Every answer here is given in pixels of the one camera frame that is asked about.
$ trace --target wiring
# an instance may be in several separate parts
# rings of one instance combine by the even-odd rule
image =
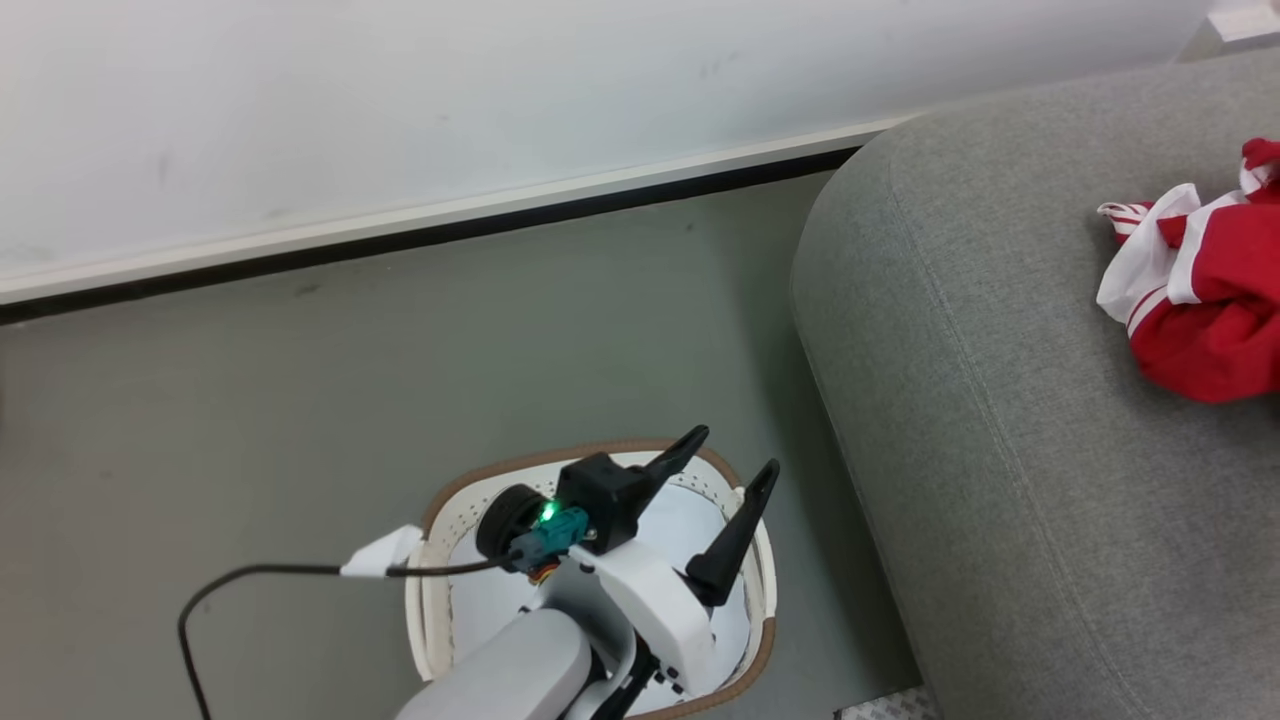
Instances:
[[[447,575],[462,575],[465,573],[477,573],[480,570],[488,570],[490,568],[498,568],[513,560],[520,560],[522,553],[520,551],[511,552],[502,557],[494,557],[492,560],[484,560],[480,562],[471,562],[467,565],[448,565],[444,568],[388,568],[388,578],[443,578]],[[196,662],[191,656],[191,641],[187,638],[187,620],[191,619],[191,614],[196,610],[200,603],[216,592],[219,588],[228,585],[241,578],[248,575],[329,575],[339,577],[342,574],[342,565],[307,565],[307,564],[280,564],[280,562],[264,562],[259,565],[246,565],[243,568],[237,568],[215,580],[210,582],[205,587],[196,591],[196,594],[191,596],[187,605],[183,606],[182,612],[178,615],[178,644],[182,646],[182,661],[187,666],[187,679],[191,680],[191,691],[196,694],[196,705],[200,706],[200,716],[202,720],[212,720],[209,715],[209,702],[205,700],[205,688],[200,683],[200,675],[196,673]]]
[[[544,565],[543,568],[539,568],[538,570],[530,571],[529,573],[529,584],[531,584],[531,585],[540,585],[540,584],[543,584],[544,582],[547,582],[547,578],[552,577],[552,573],[554,573],[557,568],[559,568],[559,562],[552,562],[549,565]]]

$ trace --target gray floor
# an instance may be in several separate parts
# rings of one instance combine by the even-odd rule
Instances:
[[[712,428],[783,477],[768,670],[705,717],[826,719],[918,674],[791,325],[827,176],[0,329],[0,716],[195,717],[174,619],[340,561],[477,465]],[[392,717],[394,582],[253,579],[193,620],[215,719]]]

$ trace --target black baseboard trim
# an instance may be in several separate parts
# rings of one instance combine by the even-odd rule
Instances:
[[[532,208],[529,210],[520,210],[517,213],[506,213],[489,218],[477,218],[475,220],[463,220],[460,223],[422,228],[419,231],[355,240],[351,242],[326,245],[308,250],[296,250],[293,252],[268,255],[265,258],[255,258],[252,260],[212,265],[198,270],[188,270],[184,273],[174,273],[128,283],[96,287],[79,292],[13,302],[0,306],[0,325],[22,323],[49,315],[73,313],[76,310],[86,310],[101,305],[141,300],[143,297],[179,292],[210,284],[253,278],[259,275],[270,275],[301,268],[326,265],[329,263],[338,263],[342,260],[355,260],[357,258],[383,255],[387,252],[398,252],[401,250],[440,245],[443,242],[453,242],[456,240],[467,240],[485,234],[543,225],[547,223],[572,220],[575,218],[585,218],[588,215],[598,215],[600,213],[626,210],[628,208],[639,208],[641,205],[671,202],[672,200],[684,200],[686,197],[695,197],[699,195],[710,195],[713,192],[724,192],[753,184],[797,178],[824,170],[833,170],[844,165],[845,161],[849,160],[849,158],[851,158],[856,151],[856,147],[849,150],[836,150],[832,152],[822,152],[819,155],[808,155],[791,160],[768,163],[753,168],[742,168],[740,170],[716,173],[700,178],[668,182],[652,187],[602,195],[598,197],[547,205],[543,208]]]

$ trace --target laundry basket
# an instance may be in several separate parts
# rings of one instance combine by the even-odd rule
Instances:
[[[544,452],[481,468],[449,483],[428,507],[424,539],[410,555],[410,566],[440,566],[479,560],[475,527],[489,500],[513,484],[527,484],[547,496],[556,493],[559,469],[580,457],[608,452],[621,465],[644,465],[672,441],[643,439],[586,445]],[[703,448],[684,473],[667,480],[663,492],[640,519],[637,539],[666,546],[672,564],[684,566],[705,548],[742,503],[742,489],[728,464]],[[449,671],[456,660],[479,647],[516,616],[534,588],[518,574],[476,573],[456,578],[421,578],[404,583],[404,615],[413,664],[422,680]],[[751,552],[742,562],[735,593],[712,616],[724,682],[703,697],[677,696],[667,685],[650,683],[628,716],[669,720],[727,702],[741,694],[764,670],[773,647],[777,577],[773,551],[762,520]]]

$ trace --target gray sofa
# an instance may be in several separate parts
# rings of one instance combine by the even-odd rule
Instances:
[[[1093,302],[1094,209],[1258,135],[1277,53],[925,117],[818,199],[796,320],[947,720],[1280,717],[1280,402],[1153,387]]]

